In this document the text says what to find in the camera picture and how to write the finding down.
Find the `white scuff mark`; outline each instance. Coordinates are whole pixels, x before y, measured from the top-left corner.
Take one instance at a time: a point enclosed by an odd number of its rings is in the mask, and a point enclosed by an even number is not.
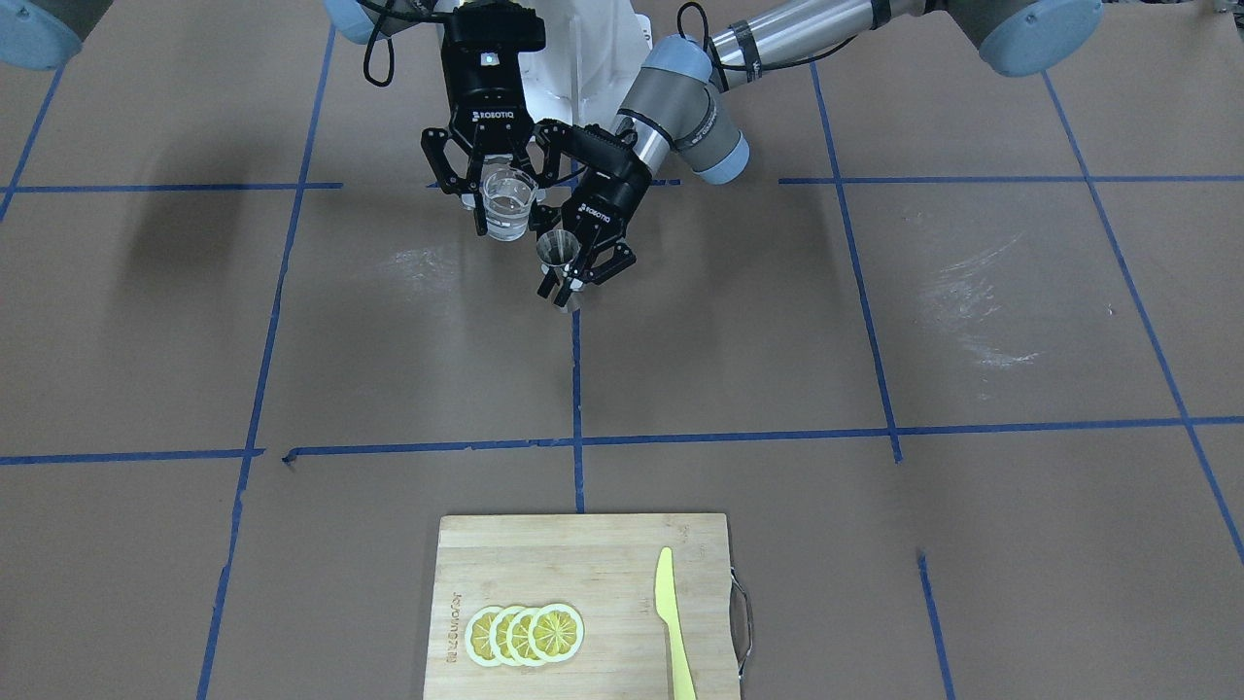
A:
[[[412,297],[445,291],[458,277],[458,260],[439,247],[399,250],[376,265],[374,276],[397,281]]]
[[[975,353],[979,363],[986,368],[996,368],[999,371],[1008,371],[1016,366],[1031,366],[1033,361],[1041,357],[1040,353],[1029,353],[1028,356],[1011,356],[1010,353],[1004,353],[998,347],[994,347],[979,334],[963,334],[959,337],[959,342],[964,347]]]
[[[1031,366],[1041,353],[1008,353],[984,333],[982,325],[1003,310],[994,296],[994,285],[986,271],[1024,236],[1018,233],[998,247],[942,267],[937,277],[921,292],[924,322],[944,333],[953,333],[959,343],[975,356],[977,363],[990,369],[1006,371]]]

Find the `wooden cutting board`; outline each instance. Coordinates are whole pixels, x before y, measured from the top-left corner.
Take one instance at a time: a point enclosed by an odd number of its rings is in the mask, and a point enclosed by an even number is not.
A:
[[[662,547],[698,700],[739,700],[724,515],[450,516],[440,521],[424,700],[673,698],[653,583]],[[578,653],[541,668],[484,668],[466,622],[486,606],[567,603]]]

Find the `metal handle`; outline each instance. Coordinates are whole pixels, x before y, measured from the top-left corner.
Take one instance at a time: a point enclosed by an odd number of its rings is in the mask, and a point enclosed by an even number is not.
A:
[[[746,615],[746,620],[745,622],[746,622],[746,629],[748,629],[748,647],[746,647],[746,649],[743,650],[743,656],[739,658],[739,683],[743,683],[743,676],[746,675],[746,671],[748,671],[748,659],[751,658],[751,650],[754,649],[754,643],[753,643],[753,639],[754,639],[753,630],[754,630],[754,627],[753,627],[753,617],[751,617],[751,597],[748,596],[748,589],[744,588],[741,583],[739,583],[739,574],[735,571],[735,568],[730,567],[730,596],[733,597],[735,592],[738,592],[739,597],[743,599],[743,609],[744,609],[744,614]],[[730,628],[730,634],[731,634],[731,637],[734,634],[734,628],[733,627]]]

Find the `lemon slice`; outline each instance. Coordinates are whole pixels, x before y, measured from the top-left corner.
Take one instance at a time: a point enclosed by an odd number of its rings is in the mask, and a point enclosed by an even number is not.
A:
[[[540,608],[527,608],[514,615],[510,620],[509,629],[505,630],[504,642],[500,639],[503,635],[498,632],[498,642],[500,647],[505,649],[505,655],[518,661],[524,666],[542,666],[545,661],[536,656],[536,653],[531,650],[531,640],[529,633],[531,632],[531,623],[535,622],[536,614],[540,613]]]
[[[509,608],[504,608],[496,613],[496,617],[493,618],[493,622],[488,625],[488,648],[493,652],[493,658],[506,666],[522,665],[505,653],[504,635],[510,632],[510,623],[514,622],[514,617],[526,609],[526,606],[510,606]]]
[[[470,656],[471,661],[475,661],[481,666],[501,665],[501,660],[496,658],[496,654],[493,653],[493,648],[488,644],[488,635],[493,627],[493,619],[495,619],[496,614],[500,612],[500,606],[489,606],[488,608],[483,608],[475,613],[470,622],[466,623],[466,634],[470,635],[466,644],[466,655]]]
[[[531,623],[527,644],[541,661],[565,661],[583,644],[583,618],[565,603],[545,606]]]

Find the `black cable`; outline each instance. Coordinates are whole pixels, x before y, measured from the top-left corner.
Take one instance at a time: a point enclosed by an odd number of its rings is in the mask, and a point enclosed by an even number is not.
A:
[[[371,0],[355,0],[355,1],[362,5],[363,7],[367,7],[368,10],[378,14],[381,16],[379,19],[382,22],[384,20],[399,20],[403,22],[414,22],[414,24],[445,21],[444,15],[437,15],[437,14],[420,15],[419,12],[401,12],[393,10],[393,2],[389,2],[387,6],[384,6],[384,5],[377,5]]]
[[[708,53],[708,42],[709,42],[709,35],[708,35],[708,12],[704,11],[704,6],[700,5],[699,2],[695,2],[694,0],[692,0],[689,2],[683,2],[683,6],[678,7],[678,16],[675,17],[675,20],[678,22],[678,36],[682,36],[683,39],[687,39],[687,32],[683,31],[683,12],[685,12],[689,9],[694,9],[697,12],[700,14],[700,25],[704,27],[704,34],[700,35],[703,37],[700,40],[700,48],[705,53]]]
[[[795,66],[806,66],[809,63],[815,63],[816,61],[820,61],[821,58],[829,58],[830,56],[832,56],[832,55],[837,53],[838,51],[846,48],[847,44],[851,44],[852,41],[855,41],[853,36],[851,39],[847,39],[842,44],[838,44],[833,48],[830,48],[829,51],[825,51],[822,53],[817,53],[815,56],[809,56],[806,58],[800,58],[797,61],[787,61],[785,63],[774,63],[771,66],[763,66],[763,67],[764,67],[765,71],[780,71],[782,68],[794,68]],[[722,65],[718,65],[717,67],[722,68],[724,71],[745,71],[745,70],[748,70],[745,66],[722,66]]]
[[[699,12],[700,25],[704,27],[704,40],[702,42],[702,48],[704,50],[705,53],[708,53],[709,41],[710,41],[709,29],[708,29],[708,12],[704,11],[704,6],[700,5],[699,2],[697,2],[695,0],[688,0],[687,2],[683,2],[683,5],[680,7],[678,7],[678,15],[675,17],[677,24],[678,24],[678,35],[682,36],[683,39],[687,39],[687,32],[683,31],[683,12],[685,12],[687,10],[695,10],[697,12]],[[809,56],[806,58],[799,58],[796,61],[786,61],[785,63],[774,63],[771,66],[761,66],[761,67],[765,71],[780,71],[780,70],[784,70],[784,68],[794,68],[795,66],[806,66],[809,63],[814,63],[816,61],[820,61],[821,58],[829,58],[830,56],[832,56],[832,55],[837,53],[838,51],[846,48],[847,44],[851,44],[853,40],[855,40],[855,37],[852,36],[852,37],[847,39],[846,41],[843,41],[842,44],[838,44],[833,48],[830,48],[829,51],[824,51],[824,52],[817,53],[815,56]],[[743,71],[743,72],[746,72],[749,70],[748,66],[728,66],[728,65],[720,63],[718,61],[712,61],[712,62],[713,62],[713,67],[714,68],[718,68],[718,70],[722,70],[722,71]]]
[[[388,87],[389,85],[392,85],[393,72],[396,68],[394,65],[396,58],[393,56],[393,40],[386,36],[384,44],[388,47],[388,53],[389,53],[388,75],[384,77],[384,80],[376,80],[376,77],[372,76],[372,55],[376,51],[376,40],[379,39],[381,27],[384,26],[384,22],[387,22],[388,20],[398,20],[418,25],[425,22],[442,24],[445,21],[445,15],[443,14],[433,12],[428,15],[420,15],[418,12],[397,11],[393,9],[393,5],[397,2],[397,0],[386,0],[384,5],[377,5],[371,0],[355,0],[355,1],[358,2],[360,6],[366,7],[379,15],[378,17],[376,17],[376,26],[372,27],[372,35],[367,39],[367,50],[363,52],[363,77],[366,77],[367,82],[374,85],[376,87]]]
[[[367,0],[358,0],[358,4],[362,5]],[[394,2],[397,2],[397,0],[386,0],[384,7],[382,9],[383,12],[379,17],[377,17],[376,26],[372,27],[372,35],[367,39],[367,51],[363,52],[363,77],[366,77],[367,82],[374,85],[376,87],[388,87],[393,82],[393,40],[387,36],[384,37],[384,44],[388,45],[389,50],[389,72],[384,80],[376,80],[372,77],[372,51],[376,48],[376,40],[381,35],[381,26],[384,25],[384,19],[391,16],[389,11],[393,9]]]

